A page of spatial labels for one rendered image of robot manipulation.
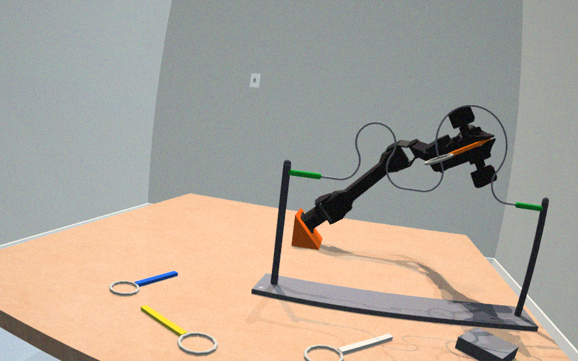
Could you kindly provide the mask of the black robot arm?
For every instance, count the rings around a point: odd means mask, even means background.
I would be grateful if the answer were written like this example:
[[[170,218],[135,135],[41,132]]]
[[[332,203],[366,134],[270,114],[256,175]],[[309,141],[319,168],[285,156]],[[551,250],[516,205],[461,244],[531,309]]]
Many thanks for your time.
[[[447,155],[450,152],[458,150],[458,145],[456,142],[462,139],[461,132],[450,138],[449,135],[444,135],[437,138],[437,148],[439,156]],[[400,140],[397,141],[397,147],[388,164],[388,173],[399,172],[405,168],[412,165],[416,158],[428,161],[429,159],[434,159],[437,157],[435,151],[435,141],[429,144],[420,142],[417,139],[413,141]],[[364,194],[370,187],[375,185],[380,179],[382,179],[386,174],[386,163],[389,156],[393,153],[395,143],[392,143],[386,148],[386,151],[381,154],[381,158],[378,164],[369,169],[363,176],[358,178],[353,184],[348,186],[345,190],[334,191],[323,196],[320,196],[315,200],[316,207],[312,208],[307,213],[301,213],[301,220],[306,224],[311,233],[314,233],[314,228],[318,227],[321,223],[326,220],[329,224],[333,224],[339,220],[342,220],[346,213],[348,213],[352,208],[352,203],[359,196]],[[414,154],[412,161],[409,161],[407,155],[404,153],[403,148],[410,148]],[[452,167],[457,166],[458,162],[463,161],[460,154],[455,155],[445,161],[442,161],[444,171]],[[456,164],[456,165],[455,165]]]

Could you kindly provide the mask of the white ring with blue handle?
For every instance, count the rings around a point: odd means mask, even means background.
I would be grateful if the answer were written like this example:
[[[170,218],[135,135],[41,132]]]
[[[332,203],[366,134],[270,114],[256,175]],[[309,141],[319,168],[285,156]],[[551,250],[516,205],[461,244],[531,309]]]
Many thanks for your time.
[[[117,294],[117,295],[122,295],[122,296],[123,296],[123,295],[132,295],[132,294],[136,294],[136,293],[140,290],[139,287],[141,287],[141,286],[145,286],[145,285],[148,285],[148,284],[152,284],[152,283],[154,283],[154,282],[162,281],[162,280],[165,280],[165,279],[168,279],[168,278],[172,278],[172,277],[176,277],[176,276],[178,276],[178,272],[176,272],[176,271],[171,271],[171,272],[168,272],[168,273],[166,272],[165,274],[156,275],[156,276],[153,276],[153,277],[149,277],[149,278],[145,278],[145,279],[142,279],[142,280],[138,280],[138,281],[136,281],[136,282],[129,282],[129,281],[127,281],[127,280],[125,280],[125,281],[121,281],[121,280],[120,280],[120,281],[112,282],[112,284],[109,285],[109,289],[110,289],[110,291],[111,291],[112,293]],[[114,290],[112,289],[112,286],[114,286],[115,284],[124,284],[124,283],[133,284],[134,286],[136,286],[136,290],[135,290],[135,291],[132,291],[132,292],[129,292],[129,293],[126,293],[126,292],[125,292],[125,293],[121,293],[121,292],[119,292],[119,291],[114,291]]]

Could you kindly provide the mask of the white ring with straight handle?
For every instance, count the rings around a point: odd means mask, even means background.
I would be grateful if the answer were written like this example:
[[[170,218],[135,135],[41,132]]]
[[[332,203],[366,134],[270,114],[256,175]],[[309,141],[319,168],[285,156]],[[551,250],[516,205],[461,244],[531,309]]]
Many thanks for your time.
[[[311,349],[316,349],[316,348],[322,348],[322,349],[328,348],[329,350],[333,350],[340,355],[340,359],[338,361],[344,361],[344,357],[343,357],[344,354],[351,353],[351,352],[361,350],[361,349],[365,349],[365,348],[368,348],[368,347],[371,347],[374,345],[378,345],[380,343],[385,343],[386,341],[391,341],[392,339],[393,339],[393,336],[388,333],[388,334],[385,334],[385,335],[382,335],[379,337],[375,337],[372,339],[368,339],[365,341],[361,341],[361,342],[347,345],[344,347],[340,347],[337,349],[335,347],[331,347],[330,345],[313,345],[313,346],[310,346],[304,350],[304,358],[307,361],[313,361],[307,356],[307,352],[309,352]]]

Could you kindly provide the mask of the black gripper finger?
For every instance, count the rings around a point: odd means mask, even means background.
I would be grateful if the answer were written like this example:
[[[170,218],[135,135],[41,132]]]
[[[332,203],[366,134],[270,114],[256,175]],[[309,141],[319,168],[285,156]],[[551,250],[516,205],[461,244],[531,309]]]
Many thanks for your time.
[[[494,135],[486,133],[481,130],[480,127],[476,127],[470,130],[467,130],[462,133],[462,137],[464,138],[465,144],[471,144],[473,142],[479,142],[482,140],[487,140],[489,138],[493,138]]]
[[[496,138],[491,139],[482,144],[480,147],[476,148],[475,150],[469,152],[472,163],[474,164],[479,163],[487,158],[490,158],[491,157],[490,151],[491,148],[493,147],[495,140]]]

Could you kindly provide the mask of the grey hoop with yellow handle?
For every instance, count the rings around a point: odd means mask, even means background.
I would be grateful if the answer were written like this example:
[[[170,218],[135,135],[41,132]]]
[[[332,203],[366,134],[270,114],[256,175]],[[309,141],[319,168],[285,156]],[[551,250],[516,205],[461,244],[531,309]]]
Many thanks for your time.
[[[196,354],[196,355],[209,354],[209,353],[215,351],[215,349],[217,348],[217,341],[215,340],[215,338],[206,334],[206,333],[199,333],[199,332],[187,333],[187,331],[185,331],[183,328],[180,328],[179,326],[175,325],[173,322],[166,319],[161,314],[159,314],[155,310],[151,309],[147,305],[141,306],[141,311],[143,311],[145,314],[149,315],[151,318],[153,318],[155,321],[157,321],[158,323],[160,323],[161,325],[166,327],[168,330],[172,331],[174,334],[178,335],[179,338],[177,340],[177,344],[181,350],[184,350],[187,353]],[[204,337],[211,339],[214,343],[213,348],[205,350],[205,351],[202,351],[202,350],[201,351],[195,351],[195,350],[186,349],[184,346],[182,346],[181,340],[183,338],[191,336],[191,335],[200,335],[200,336],[204,336]]]

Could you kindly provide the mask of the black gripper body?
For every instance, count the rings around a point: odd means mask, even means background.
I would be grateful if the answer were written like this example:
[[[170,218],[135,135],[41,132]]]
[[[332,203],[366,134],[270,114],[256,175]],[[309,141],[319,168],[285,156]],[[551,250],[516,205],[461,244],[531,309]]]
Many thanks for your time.
[[[449,119],[450,119],[451,125],[453,126],[453,129],[456,129],[459,127],[459,130],[462,134],[463,132],[470,130],[468,127],[468,124],[471,122],[474,122],[475,116],[472,112],[471,107],[469,106],[469,107],[463,107],[463,108],[459,108],[459,109],[455,110],[454,112],[452,112],[449,115]],[[457,143],[459,149],[469,145],[469,144],[467,144],[467,145],[465,144],[464,138],[458,140],[458,142],[456,142],[456,143]],[[460,161],[457,164],[461,165],[461,164],[469,161],[470,165],[473,165],[472,160],[471,160],[470,155],[469,155],[469,152],[475,150],[478,147],[475,147],[471,150],[467,150],[463,153],[460,153],[463,161]],[[493,175],[495,174],[494,167],[492,165],[485,166],[484,160],[479,162],[479,163],[475,163],[475,165],[476,165],[477,170],[470,173],[471,178],[472,178],[473,183],[474,183],[474,186],[476,188],[481,188],[481,187],[484,187],[485,185],[491,183],[491,179],[493,178]]]

